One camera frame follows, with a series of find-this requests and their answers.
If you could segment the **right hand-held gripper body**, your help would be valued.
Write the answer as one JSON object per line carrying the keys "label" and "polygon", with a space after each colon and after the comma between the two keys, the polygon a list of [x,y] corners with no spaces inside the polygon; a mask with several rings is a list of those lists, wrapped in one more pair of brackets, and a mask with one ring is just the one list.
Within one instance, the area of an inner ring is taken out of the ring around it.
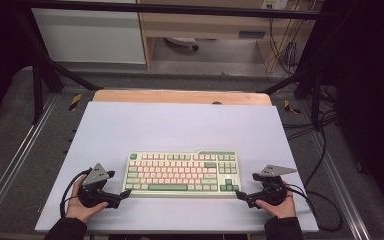
{"label": "right hand-held gripper body", "polygon": [[252,202],[263,200],[273,206],[281,204],[287,195],[281,176],[295,172],[294,168],[267,165],[260,173],[253,173],[253,180],[260,182],[263,189],[253,195]]}

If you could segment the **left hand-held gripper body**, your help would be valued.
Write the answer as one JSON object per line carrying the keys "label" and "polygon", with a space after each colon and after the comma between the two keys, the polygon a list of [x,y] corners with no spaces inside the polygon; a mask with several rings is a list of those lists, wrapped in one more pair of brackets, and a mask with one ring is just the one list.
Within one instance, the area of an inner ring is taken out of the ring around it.
{"label": "left hand-held gripper body", "polygon": [[113,200],[119,195],[105,192],[103,187],[114,174],[114,171],[106,171],[100,163],[91,168],[78,192],[81,203],[90,208],[107,202],[108,208],[113,208]]}

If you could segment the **green and cream keyboard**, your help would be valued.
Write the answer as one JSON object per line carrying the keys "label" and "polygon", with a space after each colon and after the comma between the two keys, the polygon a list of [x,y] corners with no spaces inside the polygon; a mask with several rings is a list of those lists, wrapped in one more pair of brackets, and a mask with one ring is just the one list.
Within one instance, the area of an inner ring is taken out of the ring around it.
{"label": "green and cream keyboard", "polygon": [[135,197],[236,197],[241,189],[235,151],[132,152],[123,190]]}

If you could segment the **person's left hand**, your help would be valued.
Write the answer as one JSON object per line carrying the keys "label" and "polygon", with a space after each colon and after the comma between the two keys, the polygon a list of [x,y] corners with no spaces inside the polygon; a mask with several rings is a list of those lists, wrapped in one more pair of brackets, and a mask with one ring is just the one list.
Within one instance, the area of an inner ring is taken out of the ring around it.
{"label": "person's left hand", "polygon": [[85,175],[81,175],[79,179],[74,183],[66,211],[67,218],[76,218],[83,223],[87,223],[93,215],[101,212],[108,206],[107,202],[102,202],[94,207],[88,208],[81,203],[78,198],[78,192],[85,178]]}

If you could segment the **person's right hand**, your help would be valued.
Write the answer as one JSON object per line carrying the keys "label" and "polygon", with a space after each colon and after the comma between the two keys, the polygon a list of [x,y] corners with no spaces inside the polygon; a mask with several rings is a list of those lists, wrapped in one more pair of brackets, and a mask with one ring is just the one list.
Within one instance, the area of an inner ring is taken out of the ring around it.
{"label": "person's right hand", "polygon": [[263,200],[257,200],[256,205],[279,219],[292,218],[297,216],[295,201],[291,191],[287,191],[287,195],[284,201],[277,206],[271,205]]}

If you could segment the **yellow and black tape strip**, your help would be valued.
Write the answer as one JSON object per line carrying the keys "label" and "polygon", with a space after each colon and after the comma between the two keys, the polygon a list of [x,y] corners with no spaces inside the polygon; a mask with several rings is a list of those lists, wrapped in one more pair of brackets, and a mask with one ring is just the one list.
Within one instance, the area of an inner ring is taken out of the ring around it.
{"label": "yellow and black tape strip", "polygon": [[72,101],[71,101],[71,104],[70,104],[70,106],[69,106],[69,111],[74,111],[74,110],[76,109],[76,107],[77,107],[77,105],[78,105],[78,103],[79,103],[81,97],[82,97],[82,94],[76,94],[76,95],[73,97],[73,99],[72,99]]}
{"label": "yellow and black tape strip", "polygon": [[284,100],[284,110],[286,112],[292,112],[294,114],[301,114],[299,109],[292,108],[288,100]]}

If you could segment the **light wooden table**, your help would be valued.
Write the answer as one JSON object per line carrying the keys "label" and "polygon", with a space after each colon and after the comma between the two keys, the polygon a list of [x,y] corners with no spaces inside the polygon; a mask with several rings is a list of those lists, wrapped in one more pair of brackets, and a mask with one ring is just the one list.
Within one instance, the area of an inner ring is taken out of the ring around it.
{"label": "light wooden table", "polygon": [[98,90],[94,102],[184,103],[271,106],[267,94],[177,90]]}

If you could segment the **black metal stand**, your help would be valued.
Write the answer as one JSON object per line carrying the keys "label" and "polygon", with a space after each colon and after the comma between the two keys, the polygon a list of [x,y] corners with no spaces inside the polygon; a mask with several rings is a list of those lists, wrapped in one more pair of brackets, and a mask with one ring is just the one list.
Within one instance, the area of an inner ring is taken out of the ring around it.
{"label": "black metal stand", "polygon": [[276,91],[298,82],[298,87],[294,92],[296,99],[302,100],[309,94],[312,94],[310,123],[316,131],[320,131],[322,124],[319,120],[320,93],[321,93],[321,72],[314,67],[303,66],[292,76],[281,82],[262,90],[262,93],[271,95]]}
{"label": "black metal stand", "polygon": [[59,78],[60,74],[88,90],[101,90],[101,87],[87,82],[51,59],[41,37],[40,30],[36,25],[33,13],[29,8],[15,7],[12,13],[18,28],[26,38],[29,58],[32,61],[34,96],[33,124],[37,124],[44,114],[43,85],[46,85],[51,93],[60,93],[64,89],[63,83]]}

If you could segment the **white cabinet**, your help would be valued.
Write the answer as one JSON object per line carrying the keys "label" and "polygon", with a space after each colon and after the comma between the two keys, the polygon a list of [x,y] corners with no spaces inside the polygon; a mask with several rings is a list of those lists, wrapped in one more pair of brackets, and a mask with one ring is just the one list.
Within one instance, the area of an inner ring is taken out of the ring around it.
{"label": "white cabinet", "polygon": [[55,61],[145,63],[136,13],[33,9],[33,14]]}

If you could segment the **office chair base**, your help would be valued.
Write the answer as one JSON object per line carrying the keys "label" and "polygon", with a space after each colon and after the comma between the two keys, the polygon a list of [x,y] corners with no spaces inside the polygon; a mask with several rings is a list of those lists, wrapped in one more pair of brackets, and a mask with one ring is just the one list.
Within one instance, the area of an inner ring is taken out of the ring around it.
{"label": "office chair base", "polygon": [[194,51],[199,50],[199,46],[197,45],[194,38],[173,38],[173,37],[166,37],[166,40],[172,44],[183,46],[183,47],[190,47]]}

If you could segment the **wooden desk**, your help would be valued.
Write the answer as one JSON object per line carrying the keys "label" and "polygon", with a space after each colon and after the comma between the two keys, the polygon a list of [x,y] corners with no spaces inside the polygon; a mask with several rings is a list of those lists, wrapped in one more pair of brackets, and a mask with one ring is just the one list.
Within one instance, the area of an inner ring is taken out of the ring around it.
{"label": "wooden desk", "polygon": [[[262,9],[263,0],[136,0],[139,4],[189,5]],[[284,10],[318,11],[316,0],[288,0]],[[280,64],[280,52],[291,41],[304,43],[312,23],[292,19],[256,17],[141,13],[142,33],[148,40],[157,37],[201,39],[245,39],[257,43],[266,70]]]}

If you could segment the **white power socket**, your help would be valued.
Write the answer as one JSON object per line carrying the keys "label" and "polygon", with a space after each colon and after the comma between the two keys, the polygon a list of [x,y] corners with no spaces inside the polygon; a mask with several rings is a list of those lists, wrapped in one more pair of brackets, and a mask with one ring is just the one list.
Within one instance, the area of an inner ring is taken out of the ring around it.
{"label": "white power socket", "polygon": [[288,0],[263,0],[261,8],[269,10],[284,10]]}

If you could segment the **aluminium rail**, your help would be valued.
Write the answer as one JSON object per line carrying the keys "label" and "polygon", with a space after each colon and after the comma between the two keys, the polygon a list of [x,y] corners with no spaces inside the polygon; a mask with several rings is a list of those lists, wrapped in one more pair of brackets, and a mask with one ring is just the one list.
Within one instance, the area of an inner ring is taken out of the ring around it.
{"label": "aluminium rail", "polygon": [[324,163],[324,169],[354,239],[370,240],[370,234],[327,148],[327,139],[323,137],[322,131],[315,131],[312,136],[317,143],[319,152],[323,154],[322,160]]}
{"label": "aluminium rail", "polygon": [[51,114],[56,100],[59,98],[58,94],[51,94],[45,102],[42,108],[42,115],[39,117],[35,124],[32,124],[24,137],[23,141],[19,145],[16,153],[12,157],[9,165],[5,169],[3,175],[0,178],[0,205],[11,187],[16,175],[21,169],[26,157],[28,156],[31,148],[33,147],[37,137],[39,136],[44,124],[46,123],[49,115]]}

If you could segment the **black metal frame bar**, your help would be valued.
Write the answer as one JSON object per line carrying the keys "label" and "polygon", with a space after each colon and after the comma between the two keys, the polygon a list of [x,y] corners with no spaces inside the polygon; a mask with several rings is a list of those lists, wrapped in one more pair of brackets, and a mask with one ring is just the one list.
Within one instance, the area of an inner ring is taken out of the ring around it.
{"label": "black metal frame bar", "polygon": [[84,1],[58,1],[58,0],[14,0],[16,4],[29,8],[84,10],[106,12],[136,12],[156,14],[184,14],[184,15],[211,15],[278,19],[317,20],[326,17],[319,12],[265,10],[228,7],[207,7],[189,5],[161,5],[161,4],[135,4],[135,3],[109,3]]}

